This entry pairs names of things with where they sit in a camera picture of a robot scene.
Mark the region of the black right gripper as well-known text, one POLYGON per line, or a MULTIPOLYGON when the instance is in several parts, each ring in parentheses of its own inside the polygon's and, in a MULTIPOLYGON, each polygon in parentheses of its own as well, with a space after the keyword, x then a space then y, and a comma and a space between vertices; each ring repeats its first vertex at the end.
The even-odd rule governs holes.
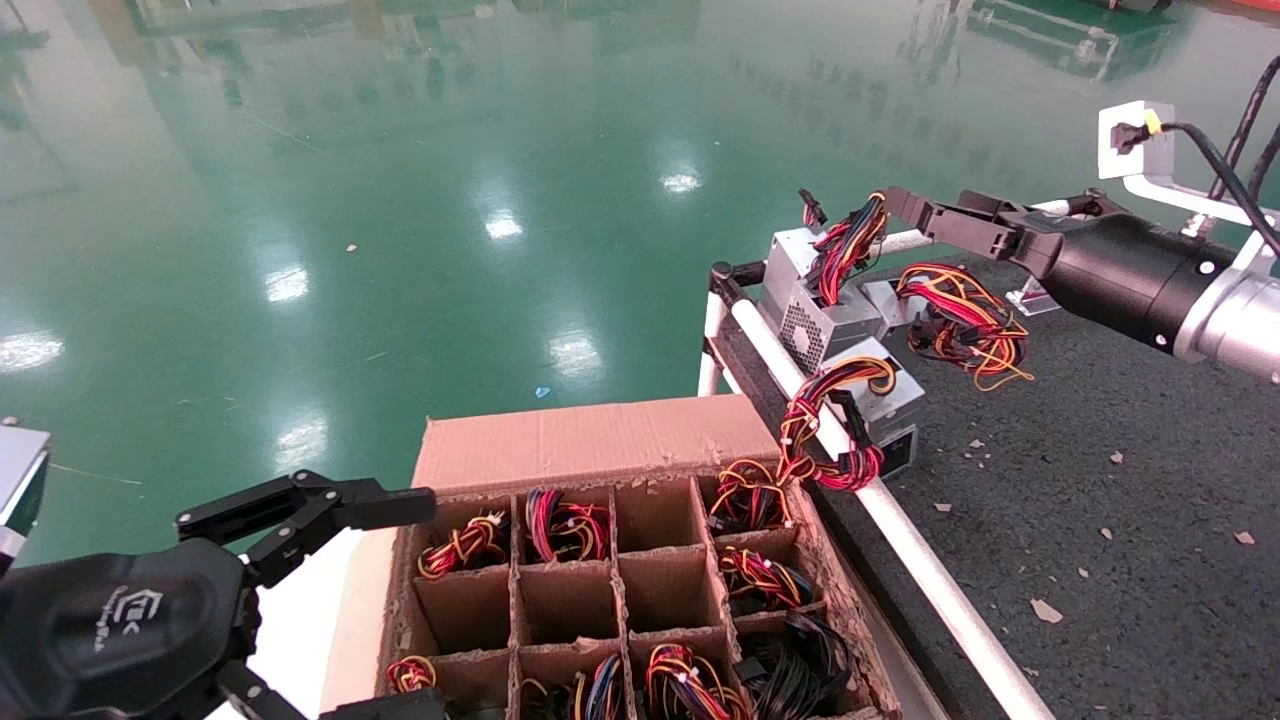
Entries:
POLYGON ((1061 199, 1027 204, 964 190, 947 205, 888 187, 884 208, 934 242, 1041 266, 1039 282, 1061 309, 1167 355, 1234 259, 1219 243, 1126 213, 1060 220, 1061 199))

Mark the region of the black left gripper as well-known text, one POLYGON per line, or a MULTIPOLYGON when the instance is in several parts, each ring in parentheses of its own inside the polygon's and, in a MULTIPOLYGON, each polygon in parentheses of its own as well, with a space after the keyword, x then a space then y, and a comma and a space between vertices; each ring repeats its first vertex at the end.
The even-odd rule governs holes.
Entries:
MULTIPOLYGON (((430 488, 301 470, 179 512, 186 542, 169 550, 9 571, 3 716, 202 719, 227 700, 246 719, 306 719, 241 662, 257 624, 251 584, 275 587, 343 530, 411 527, 433 521, 436 510, 430 488), (247 568, 219 547, 251 536, 259 541, 247 568)), ((428 688, 340 705, 319 719, 445 719, 445 703, 428 688)))

